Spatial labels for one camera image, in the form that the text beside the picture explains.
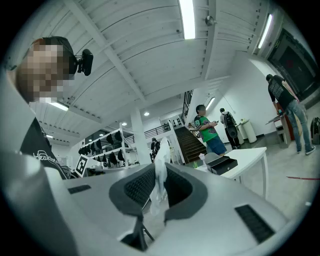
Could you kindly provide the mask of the person's black printed t-shirt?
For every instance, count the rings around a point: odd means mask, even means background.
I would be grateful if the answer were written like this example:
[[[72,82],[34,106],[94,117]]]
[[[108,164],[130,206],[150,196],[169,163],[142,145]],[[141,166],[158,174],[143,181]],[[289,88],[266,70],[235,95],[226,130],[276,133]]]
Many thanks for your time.
[[[63,180],[67,179],[66,174],[61,168],[57,158],[52,152],[47,136],[35,118],[31,123],[20,148],[23,154],[30,155],[40,161],[44,167],[58,170]]]

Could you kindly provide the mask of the white cloth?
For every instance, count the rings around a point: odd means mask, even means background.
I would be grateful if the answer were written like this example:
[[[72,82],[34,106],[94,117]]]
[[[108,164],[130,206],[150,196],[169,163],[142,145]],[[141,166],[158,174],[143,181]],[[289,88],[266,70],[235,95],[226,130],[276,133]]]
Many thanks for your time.
[[[165,185],[168,177],[166,163],[171,162],[171,153],[168,139],[163,137],[160,141],[160,149],[155,157],[155,186],[150,194],[150,213],[156,216],[160,212],[160,202],[165,196]]]

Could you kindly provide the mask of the white square pillar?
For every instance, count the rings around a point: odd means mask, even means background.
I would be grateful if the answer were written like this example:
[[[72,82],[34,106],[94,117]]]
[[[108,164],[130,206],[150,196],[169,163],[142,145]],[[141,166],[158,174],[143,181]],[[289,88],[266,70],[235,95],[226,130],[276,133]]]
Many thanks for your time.
[[[132,131],[135,140],[136,151],[138,154],[139,163],[141,165],[151,164],[150,153],[147,145],[147,140],[144,133],[143,123],[140,110],[134,107],[130,113]]]

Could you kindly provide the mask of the group of black helmets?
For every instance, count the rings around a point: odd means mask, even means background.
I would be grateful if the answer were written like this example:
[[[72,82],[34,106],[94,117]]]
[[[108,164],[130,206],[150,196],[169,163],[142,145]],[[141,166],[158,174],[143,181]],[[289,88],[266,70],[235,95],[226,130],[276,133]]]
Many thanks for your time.
[[[79,148],[79,155],[85,155],[99,162],[105,169],[126,165],[124,150],[126,144],[119,129],[106,134],[101,133],[96,139],[91,136],[86,142],[88,143]]]

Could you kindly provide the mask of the red-brown cabinet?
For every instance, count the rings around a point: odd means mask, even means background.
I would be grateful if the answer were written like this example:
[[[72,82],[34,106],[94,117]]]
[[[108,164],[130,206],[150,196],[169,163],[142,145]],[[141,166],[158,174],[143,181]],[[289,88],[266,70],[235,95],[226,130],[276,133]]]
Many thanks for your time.
[[[295,140],[295,136],[294,136],[294,131],[293,131],[293,127],[292,127],[292,124],[290,122],[290,119],[288,118],[288,115],[285,114],[285,120],[286,120],[286,123],[287,123],[287,126],[288,126],[288,130],[289,130],[289,134],[290,134],[290,139],[292,141]]]

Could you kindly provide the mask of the white shelving rack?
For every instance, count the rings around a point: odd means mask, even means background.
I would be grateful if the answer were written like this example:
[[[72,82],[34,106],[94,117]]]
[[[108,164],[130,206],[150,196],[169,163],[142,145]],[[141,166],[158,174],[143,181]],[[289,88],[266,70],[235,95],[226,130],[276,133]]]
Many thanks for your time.
[[[134,159],[130,156],[130,152],[137,151],[133,146],[134,134],[126,128],[126,125],[125,122],[121,122],[118,128],[103,130],[97,138],[89,138],[80,146],[79,155],[93,160],[95,165],[100,165],[104,169],[128,168],[138,164],[138,156],[136,155]]]

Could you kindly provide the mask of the dark double door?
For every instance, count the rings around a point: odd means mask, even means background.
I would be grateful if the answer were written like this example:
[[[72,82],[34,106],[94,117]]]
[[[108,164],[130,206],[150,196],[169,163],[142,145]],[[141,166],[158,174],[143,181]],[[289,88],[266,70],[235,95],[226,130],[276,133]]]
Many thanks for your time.
[[[301,43],[282,29],[267,59],[303,101],[320,88],[320,69]]]

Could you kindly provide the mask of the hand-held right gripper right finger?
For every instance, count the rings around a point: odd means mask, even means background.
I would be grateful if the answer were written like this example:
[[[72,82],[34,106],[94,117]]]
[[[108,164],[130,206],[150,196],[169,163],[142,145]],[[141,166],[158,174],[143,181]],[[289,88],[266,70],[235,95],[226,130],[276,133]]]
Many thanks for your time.
[[[154,256],[270,256],[295,229],[271,203],[229,178],[182,165],[167,168],[192,178],[192,193],[179,206],[197,210],[165,222]]]

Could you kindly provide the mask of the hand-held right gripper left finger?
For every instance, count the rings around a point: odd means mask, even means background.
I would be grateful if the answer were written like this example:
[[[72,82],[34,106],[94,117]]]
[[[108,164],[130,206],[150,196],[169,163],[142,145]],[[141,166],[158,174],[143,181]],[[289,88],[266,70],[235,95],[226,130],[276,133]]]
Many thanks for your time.
[[[155,186],[153,164],[64,184],[74,203],[69,222],[81,256],[134,256],[147,251],[143,209]]]

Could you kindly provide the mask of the dark wooden staircase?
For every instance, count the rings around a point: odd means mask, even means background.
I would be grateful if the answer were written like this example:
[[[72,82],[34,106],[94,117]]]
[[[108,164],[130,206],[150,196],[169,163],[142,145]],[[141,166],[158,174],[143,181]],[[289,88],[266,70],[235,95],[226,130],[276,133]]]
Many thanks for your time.
[[[200,159],[200,154],[207,154],[206,147],[185,126],[174,130],[186,164]]]

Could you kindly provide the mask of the black bag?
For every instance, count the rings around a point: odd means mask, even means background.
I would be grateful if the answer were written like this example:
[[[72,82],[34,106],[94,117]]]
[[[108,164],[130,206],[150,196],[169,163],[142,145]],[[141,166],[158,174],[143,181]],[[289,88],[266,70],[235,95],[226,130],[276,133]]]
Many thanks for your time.
[[[314,117],[310,125],[311,141],[315,145],[320,145],[320,118]]]

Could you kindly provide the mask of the white cylindrical bin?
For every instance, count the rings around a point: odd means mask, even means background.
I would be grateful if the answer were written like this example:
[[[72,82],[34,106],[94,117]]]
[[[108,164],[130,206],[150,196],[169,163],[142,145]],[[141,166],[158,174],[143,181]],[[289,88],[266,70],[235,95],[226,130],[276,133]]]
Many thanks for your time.
[[[252,124],[250,122],[250,120],[246,120],[243,124],[242,124],[244,131],[247,135],[247,139],[250,143],[254,143],[257,141],[257,137],[256,134],[254,132],[254,129],[252,127]]]
[[[240,130],[240,124],[236,125],[236,130],[237,130],[237,138],[239,140],[239,144],[242,145],[244,143],[244,138],[242,136],[241,130]]]

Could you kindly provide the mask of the white table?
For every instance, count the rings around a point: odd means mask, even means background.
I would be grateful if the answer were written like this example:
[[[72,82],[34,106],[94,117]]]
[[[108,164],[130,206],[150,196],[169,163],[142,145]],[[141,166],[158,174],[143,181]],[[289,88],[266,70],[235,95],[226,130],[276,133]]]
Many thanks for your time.
[[[269,193],[269,170],[266,150],[266,147],[258,147],[248,149],[234,149],[230,151],[223,156],[228,156],[232,159],[236,159],[238,165],[220,176],[233,180],[238,179],[239,182],[243,184],[244,174],[255,164],[260,162],[262,167],[262,194],[263,197],[267,199]],[[205,156],[203,160],[197,161],[197,164],[198,168],[195,168],[196,170],[211,173],[207,168],[207,164],[205,163]]]

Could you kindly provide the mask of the grey shell chair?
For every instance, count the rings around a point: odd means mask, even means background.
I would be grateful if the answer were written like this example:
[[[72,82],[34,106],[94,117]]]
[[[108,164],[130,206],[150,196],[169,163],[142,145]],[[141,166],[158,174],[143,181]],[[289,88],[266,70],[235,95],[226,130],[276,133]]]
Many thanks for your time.
[[[215,160],[219,159],[220,157],[221,157],[220,155],[218,155],[218,154],[216,154],[214,152],[209,152],[204,156],[204,162],[206,164],[208,164],[208,163],[210,163],[212,161],[215,161]]]

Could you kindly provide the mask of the black drawer box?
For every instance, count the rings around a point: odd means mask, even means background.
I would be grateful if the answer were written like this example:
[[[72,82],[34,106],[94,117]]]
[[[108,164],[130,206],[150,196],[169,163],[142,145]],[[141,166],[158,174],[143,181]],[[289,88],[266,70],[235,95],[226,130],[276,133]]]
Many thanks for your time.
[[[238,165],[238,161],[236,159],[230,158],[229,156],[221,156],[215,160],[210,161],[206,164],[207,169],[216,175],[222,175],[231,169],[235,168]]]

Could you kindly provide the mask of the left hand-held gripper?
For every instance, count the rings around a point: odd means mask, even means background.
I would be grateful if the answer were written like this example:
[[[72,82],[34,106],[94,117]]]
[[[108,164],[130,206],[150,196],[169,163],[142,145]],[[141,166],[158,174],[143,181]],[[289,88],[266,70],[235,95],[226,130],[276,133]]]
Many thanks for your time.
[[[78,159],[78,162],[75,166],[74,171],[80,178],[82,178],[84,176],[85,169],[87,168],[87,164],[88,164],[89,160],[90,160],[90,158],[87,157],[86,155],[81,154],[79,156],[79,159]]]

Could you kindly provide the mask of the grey side table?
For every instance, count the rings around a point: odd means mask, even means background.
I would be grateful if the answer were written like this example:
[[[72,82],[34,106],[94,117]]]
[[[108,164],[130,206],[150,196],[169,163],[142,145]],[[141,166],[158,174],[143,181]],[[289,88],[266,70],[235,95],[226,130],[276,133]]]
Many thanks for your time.
[[[288,148],[291,142],[290,132],[286,121],[286,115],[281,114],[270,120],[266,125],[273,124],[277,139],[281,148]]]

